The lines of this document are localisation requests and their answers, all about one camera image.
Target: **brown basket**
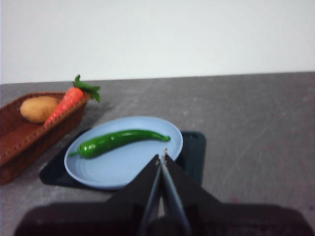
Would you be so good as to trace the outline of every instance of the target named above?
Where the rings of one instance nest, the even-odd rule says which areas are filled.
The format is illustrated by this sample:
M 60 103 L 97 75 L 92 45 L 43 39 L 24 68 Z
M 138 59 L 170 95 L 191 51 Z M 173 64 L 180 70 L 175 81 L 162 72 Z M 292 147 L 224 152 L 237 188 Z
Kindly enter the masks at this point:
M 20 114 L 24 100 L 39 96 L 51 96 L 61 100 L 64 92 L 26 94 L 0 109 L 0 185 L 13 180 L 46 149 L 76 127 L 90 98 L 86 93 L 79 102 L 44 126 L 30 123 Z

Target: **white wall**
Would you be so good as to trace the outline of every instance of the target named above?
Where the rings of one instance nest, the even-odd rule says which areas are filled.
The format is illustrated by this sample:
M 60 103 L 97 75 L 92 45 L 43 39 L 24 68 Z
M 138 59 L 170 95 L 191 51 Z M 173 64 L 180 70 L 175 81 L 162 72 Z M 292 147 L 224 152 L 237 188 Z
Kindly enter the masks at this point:
M 1 82 L 315 70 L 314 0 L 2 0 Z

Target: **gray tabletop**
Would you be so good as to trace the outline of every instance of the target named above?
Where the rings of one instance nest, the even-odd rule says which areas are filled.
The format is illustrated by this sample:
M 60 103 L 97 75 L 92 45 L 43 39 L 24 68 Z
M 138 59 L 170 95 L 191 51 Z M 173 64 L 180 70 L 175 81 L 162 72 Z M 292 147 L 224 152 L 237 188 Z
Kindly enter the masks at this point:
M 207 139 L 202 187 L 222 202 L 299 210 L 315 229 L 315 72 L 93 81 L 79 126 L 13 182 L 1 186 L 1 235 L 54 202 L 100 202 L 112 193 L 41 183 L 38 174 L 80 131 L 127 116 L 155 116 Z M 65 91 L 71 82 L 1 85 L 1 106 L 25 93 Z

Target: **pepper stem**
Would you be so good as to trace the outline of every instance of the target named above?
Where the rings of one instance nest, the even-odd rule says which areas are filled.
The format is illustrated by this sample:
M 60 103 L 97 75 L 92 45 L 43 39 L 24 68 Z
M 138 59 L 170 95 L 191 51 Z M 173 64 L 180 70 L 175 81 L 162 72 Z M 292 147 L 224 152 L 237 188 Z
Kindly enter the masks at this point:
M 80 154 L 80 153 L 78 151 L 73 151 L 73 152 L 70 152 L 68 156 L 75 156 L 77 154 Z

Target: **black tray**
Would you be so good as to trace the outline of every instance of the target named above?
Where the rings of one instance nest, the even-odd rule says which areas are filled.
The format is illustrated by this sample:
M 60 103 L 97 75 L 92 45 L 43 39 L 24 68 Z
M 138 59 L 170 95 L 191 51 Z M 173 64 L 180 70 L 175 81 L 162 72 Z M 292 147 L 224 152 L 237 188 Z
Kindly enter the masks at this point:
M 176 163 L 199 185 L 202 183 L 203 162 L 205 156 L 206 139 L 200 132 L 181 131 L 183 135 L 183 149 L 176 160 Z M 56 157 L 49 162 L 40 172 L 40 180 L 49 185 L 64 187 L 92 189 L 73 179 L 64 167 L 64 155 L 70 144 L 61 150 Z

